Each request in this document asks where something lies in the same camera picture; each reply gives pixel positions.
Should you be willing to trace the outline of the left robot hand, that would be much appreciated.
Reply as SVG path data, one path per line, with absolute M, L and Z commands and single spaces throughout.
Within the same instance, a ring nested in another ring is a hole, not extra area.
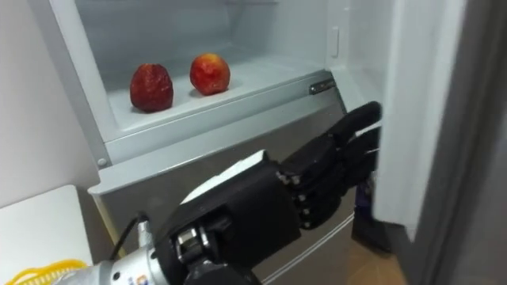
M 381 112 L 375 101 L 348 112 L 284 161 L 259 151 L 182 203 L 154 243 L 165 281 L 258 283 L 258 264 L 330 219 L 375 170 Z

